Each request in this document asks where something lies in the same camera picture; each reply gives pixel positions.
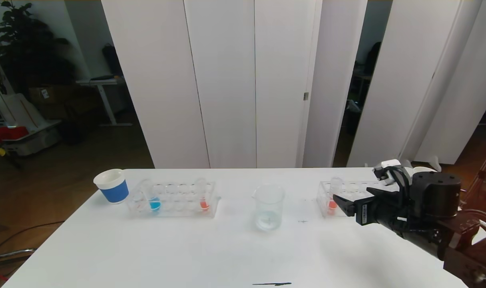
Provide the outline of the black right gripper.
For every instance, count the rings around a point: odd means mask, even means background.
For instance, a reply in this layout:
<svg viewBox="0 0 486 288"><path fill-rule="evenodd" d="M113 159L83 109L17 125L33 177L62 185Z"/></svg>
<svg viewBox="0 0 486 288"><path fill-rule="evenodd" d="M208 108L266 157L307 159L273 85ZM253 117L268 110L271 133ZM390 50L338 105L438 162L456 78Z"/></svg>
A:
<svg viewBox="0 0 486 288"><path fill-rule="evenodd" d="M372 197L353 199L340 195L333 195L336 204L336 217L354 217L362 226L380 224L391 231L398 230L398 217L402 217L407 204L404 202L404 194L400 191L386 191L380 188L367 187L366 191Z"/></svg>

